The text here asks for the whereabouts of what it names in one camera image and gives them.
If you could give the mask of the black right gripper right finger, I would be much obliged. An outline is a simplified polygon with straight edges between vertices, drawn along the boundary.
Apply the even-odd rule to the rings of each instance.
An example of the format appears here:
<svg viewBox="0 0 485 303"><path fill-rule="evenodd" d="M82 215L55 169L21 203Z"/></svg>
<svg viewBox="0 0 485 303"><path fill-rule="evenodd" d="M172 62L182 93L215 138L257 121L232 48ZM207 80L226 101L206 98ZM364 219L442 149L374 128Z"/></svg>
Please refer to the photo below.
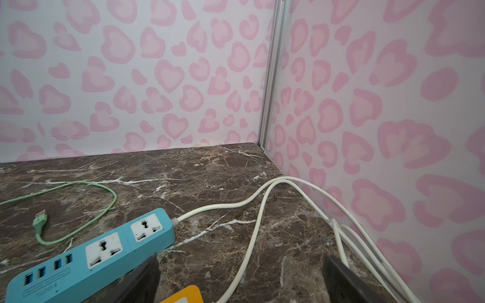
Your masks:
<svg viewBox="0 0 485 303"><path fill-rule="evenodd" d="M330 302L396 302L372 289L337 256L325 257L322 273Z"/></svg>

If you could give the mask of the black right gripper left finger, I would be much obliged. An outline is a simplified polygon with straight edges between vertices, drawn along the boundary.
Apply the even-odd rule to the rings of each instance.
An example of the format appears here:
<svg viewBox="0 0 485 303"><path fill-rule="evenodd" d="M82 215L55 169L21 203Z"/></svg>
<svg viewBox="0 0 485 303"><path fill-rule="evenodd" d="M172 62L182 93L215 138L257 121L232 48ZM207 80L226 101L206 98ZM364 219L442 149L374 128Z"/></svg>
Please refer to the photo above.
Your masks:
<svg viewBox="0 0 485 303"><path fill-rule="evenodd" d="M84 302L154 302L159 281L157 255L152 255L119 282L113 282Z"/></svg>

